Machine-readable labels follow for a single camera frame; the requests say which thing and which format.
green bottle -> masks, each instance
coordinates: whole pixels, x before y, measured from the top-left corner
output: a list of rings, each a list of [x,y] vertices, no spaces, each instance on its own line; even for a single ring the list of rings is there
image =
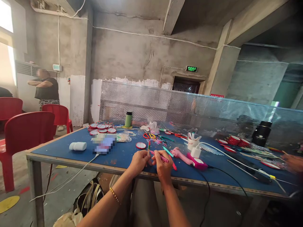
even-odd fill
[[[125,117],[125,127],[129,128],[132,125],[132,117],[133,113],[132,112],[126,112],[126,117]]]

gold bracelet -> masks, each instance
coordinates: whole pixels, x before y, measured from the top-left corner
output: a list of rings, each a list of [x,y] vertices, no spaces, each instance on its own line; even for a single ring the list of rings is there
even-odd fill
[[[112,192],[112,194],[114,195],[114,197],[115,197],[115,199],[116,199],[117,203],[118,203],[119,205],[121,205],[121,203],[119,202],[119,199],[118,199],[118,197],[116,196],[116,194],[115,194],[114,190],[113,190],[112,188],[110,188],[110,191],[111,191],[111,192]]]

metal table frame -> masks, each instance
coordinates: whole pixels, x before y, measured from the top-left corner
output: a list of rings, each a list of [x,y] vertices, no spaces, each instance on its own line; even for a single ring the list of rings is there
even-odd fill
[[[43,147],[49,143],[52,143],[56,140],[59,140],[65,136],[69,136],[72,133],[66,134],[62,137],[54,139],[50,142],[41,144],[37,147],[34,147],[28,151],[26,151],[26,158],[27,158],[27,165],[28,165],[28,173],[30,179],[30,188],[31,188],[31,196],[35,198],[43,194],[42,191],[42,176],[41,176],[41,162],[56,164],[56,165],[64,165],[68,167],[75,167],[82,169],[87,162],[76,161],[71,159],[63,159],[63,158],[56,158],[47,155],[40,155],[34,154],[32,151]],[[91,171],[98,171],[104,173],[111,173],[121,175],[124,173],[126,169],[118,168],[113,166],[105,166],[100,164],[90,163],[85,167],[86,170]],[[159,181],[157,174],[148,173],[148,172],[141,172],[138,176],[141,179]],[[197,181],[191,179],[181,179],[181,178],[172,178],[174,183],[178,183],[180,185],[191,186],[191,187],[207,187],[207,183],[205,181]],[[210,187],[212,190],[221,191],[230,194],[237,194],[243,195],[243,191],[240,187],[230,186],[230,185],[222,185],[209,182]],[[266,191],[259,191],[253,189],[245,188],[245,191],[249,196],[252,197],[252,201],[250,206],[245,214],[243,219],[242,226],[256,226],[259,223],[268,203],[270,200],[277,200],[277,199],[285,199],[286,196],[278,193],[271,193]],[[44,227],[44,206],[43,206],[43,197],[37,198],[33,202],[31,202],[33,207],[33,227]]]

blue tabletop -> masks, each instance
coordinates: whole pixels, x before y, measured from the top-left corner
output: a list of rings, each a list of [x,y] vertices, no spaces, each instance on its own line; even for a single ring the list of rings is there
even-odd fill
[[[126,143],[116,143],[108,152],[107,155],[99,155],[93,163],[106,165],[106,166],[113,166],[113,167],[119,167],[119,168],[128,168],[129,164],[131,163],[133,154],[138,150],[136,148],[137,142],[144,142],[146,145],[148,145],[148,142],[145,138],[143,138],[142,130],[133,130],[133,132],[137,133],[137,136],[131,137],[131,142]],[[189,150],[187,149],[187,146],[184,144],[184,140],[175,137],[174,135],[166,135],[164,132],[160,132],[161,135],[170,137],[175,140],[175,142],[171,142],[167,140],[167,149],[172,150],[174,147],[179,147],[180,151],[186,155]],[[88,130],[86,128],[78,130],[70,135],[67,135],[65,137],[60,138],[59,140],[56,140],[52,143],[49,143],[43,147],[40,147],[32,153],[34,154],[42,154],[52,157],[58,157],[58,158],[64,158],[64,159],[70,159],[70,160],[77,160],[77,161],[83,161],[83,162],[89,162],[94,158],[93,150],[96,147],[96,144],[91,141],[92,136],[90,136]],[[201,142],[209,143],[216,148],[224,151],[223,147],[215,141],[213,138],[210,137],[202,137]],[[87,148],[85,151],[72,151],[69,150],[69,145],[72,142],[86,142]],[[163,150],[163,145],[157,145],[155,143],[151,143],[151,150]],[[262,191],[268,191],[268,192],[274,192],[274,193],[280,193],[283,194],[283,191],[278,187],[278,185],[275,182],[272,182],[271,184],[263,184],[251,176],[247,175],[243,171],[239,170],[236,166],[229,163],[226,159],[228,157],[223,155],[215,155],[212,153],[209,153],[207,151],[202,151],[200,155],[200,159],[202,159],[205,163],[220,168],[224,170],[225,172],[232,175],[236,180],[239,181],[239,183],[244,188],[250,188],[254,190],[262,190]],[[257,164],[258,166],[261,166],[265,172],[268,174],[276,176],[277,179],[284,180],[287,182],[291,182],[296,184],[296,176],[288,171],[284,170],[275,170],[270,167],[267,167],[263,164],[261,164],[258,160],[250,158],[250,157],[244,157],[245,159],[250,160],[251,162]],[[171,176],[172,177],[178,177],[178,178],[187,178],[187,179],[193,179],[193,180],[199,180],[199,181],[205,181],[203,177],[195,170],[193,167],[185,164],[181,159],[173,158],[173,161],[178,169],[178,171],[172,170]],[[149,173],[157,173],[156,166],[148,166],[144,168],[145,172]],[[204,176],[207,178],[209,182],[218,183],[218,184],[225,184],[225,185],[231,185],[231,186],[239,186],[232,178],[230,178],[228,175],[222,173],[219,170],[216,169],[207,169],[206,171],[203,171]],[[293,193],[297,190],[296,186],[280,182],[280,184],[283,186],[283,188],[286,190],[288,194]]]

black cable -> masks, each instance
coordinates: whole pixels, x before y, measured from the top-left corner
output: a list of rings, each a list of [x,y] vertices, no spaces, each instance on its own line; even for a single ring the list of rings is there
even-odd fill
[[[49,176],[48,176],[48,182],[47,182],[47,187],[46,187],[45,194],[47,193],[48,186],[50,185],[50,181],[51,181],[51,171],[52,171],[52,169],[53,169],[53,164],[50,165],[50,174],[49,174]]]
[[[233,176],[231,176],[231,175],[228,174],[227,172],[223,171],[222,169],[219,169],[219,168],[216,168],[216,167],[213,167],[213,166],[208,166],[208,168],[209,168],[209,169],[217,169],[217,170],[220,170],[221,172],[223,172],[223,173],[227,174],[228,176],[230,176],[231,178],[233,178],[234,181],[237,182],[237,184],[242,188],[242,190],[243,190],[243,192],[244,192],[244,194],[245,194],[245,196],[246,196],[246,198],[247,198],[247,200],[248,200],[248,202],[249,202],[248,195],[246,194],[246,191],[244,190],[244,188],[242,187],[242,185],[241,185]],[[249,207],[249,204],[248,204],[246,210],[244,211],[243,215],[241,215],[241,221],[240,221],[239,226],[242,225],[243,217],[244,217],[246,211],[248,210],[248,207]]]
[[[206,216],[206,207],[207,207],[207,204],[209,202],[209,198],[211,196],[211,187],[209,186],[209,182],[208,180],[206,179],[206,177],[203,175],[203,173],[201,173],[199,170],[197,170],[195,167],[193,167],[201,176],[203,176],[203,178],[205,179],[206,183],[207,183],[207,186],[208,186],[208,197],[207,197],[207,200],[206,200],[206,203],[204,205],[204,211],[203,211],[203,219],[200,223],[200,227],[203,225],[203,222],[205,220],[205,216]]]

